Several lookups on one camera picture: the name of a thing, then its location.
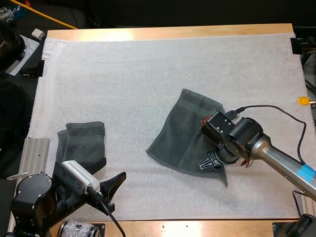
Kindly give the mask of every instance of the folded gray towel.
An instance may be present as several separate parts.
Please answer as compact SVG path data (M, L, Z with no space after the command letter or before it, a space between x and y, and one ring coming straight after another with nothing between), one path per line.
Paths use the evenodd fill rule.
M94 174L106 165L102 122L68 123L58 132L56 161L75 160Z
M201 120L216 111L224 112L223 105L183 89L147 154L164 166L194 176L218 178L227 186L224 167L201 170L198 164L209 151L216 149L201 130Z

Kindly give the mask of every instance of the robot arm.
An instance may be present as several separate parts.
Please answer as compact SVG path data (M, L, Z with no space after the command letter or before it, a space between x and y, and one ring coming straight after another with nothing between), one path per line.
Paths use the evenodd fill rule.
M261 159L316 201L316 172L275 148L255 120L242 118L234 124L232 120L236 116L233 112L217 112L202 127L210 141L218 146L212 156L218 160L214 164L230 164L239 158Z

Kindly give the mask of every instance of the cable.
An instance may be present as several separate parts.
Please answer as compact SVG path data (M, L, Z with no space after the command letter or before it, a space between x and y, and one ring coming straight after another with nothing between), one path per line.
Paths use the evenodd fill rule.
M96 192L92 187L88 186L87 187L87 192L90 194L90 196L95 199L97 201L97 203L100 204L101 208L102 208L102 212L108 216L110 216L110 218L112 219L112 221L116 224L117 228L119 229L119 231L121 232L123 237L126 237L125 232L123 230L123 228L119 225L118 221L115 219L115 217L112 215L112 213L108 210L107 206L104 203L104 198L101 194L99 194L98 192Z
M117 228L121 232L122 236L126 237L123 228L119 225L118 221L115 219L115 217L112 215L112 213L109 212L109 210L107 209L106 205L102 201L100 202L100 204L101 204L101 207L103 208L103 212L110 216L112 221L116 224Z
M279 111L281 111L282 113L288 115L289 117L291 117L292 119L294 119L295 121L297 122L300 122L304 125L303 127L303 131L302 131L302 135L301 135L301 138L298 142L298 145L297 145L297 156L298 156L298 159L301 161L301 164L305 164L305 162L303 161L302 157L301 157L301 144L302 144L302 141L303 141L303 138L304 138L304 135L305 135L305 130L306 130L306 123L302 120L299 120L298 118L294 117L293 115L289 114L288 112L284 111L283 109L275 106L275 105L249 105L249 106L245 106L245 107L240 107L239 109L236 109L237 113L241 113L243 112L244 110L248 109L248 108L258 108L258 107L271 107L271 108L275 108Z
M76 22L76 27L77 27L77 28L79 28L77 18L76 18L76 16L75 16L75 14L74 14L74 12L73 12L72 8L71 8L71 7L69 7L69 10L70 10L70 12L71 12L72 16L74 17L74 20L75 20L75 22Z
M298 203L297 203L297 199L296 199L295 194L303 195L303 196L306 196L306 197L308 197L308 196L307 196L306 194L301 193L301 192L298 192L298 191L296 191L296 190L293 190L293 191L292 191L292 195L293 195L293 198L294 198L294 201L295 201L296 209L297 209L298 215L299 215L300 218L301 218L301 217L302 217L302 214L301 214L301 212L300 212L300 207L298 206Z
M59 24L61 24L61 25L63 25L63 26L67 26L67 27L69 27L69 28L71 28L71 29L74 29L74 30L78 29L77 27L71 26L71 25L69 25L69 24L67 24L67 23L65 23L65 22L62 22L62 21L60 21L60 20L57 20L57 19L55 19L55 18L53 18L53 17L51 17L51 16L48 16L48 15L44 14L44 13L41 13L40 11L37 11L37 10L35 10L35 9L29 7L29 6L26 6L25 4L20 3L20 2L18 2L18 1L16 1L16 0L10 0L10 1L13 2L13 3L15 3L15 4L17 4L17 5L19 5L19 6L21 6L21 7L26 8L26 9L28 9L28 10L30 10L30 11L32 11L32 12L34 12L34 13L40 15L40 16L42 16L42 17L45 17L45 18L47 18L47 19L49 19L49 20L52 20L52 21L54 21L54 22L57 22L57 23L59 23Z

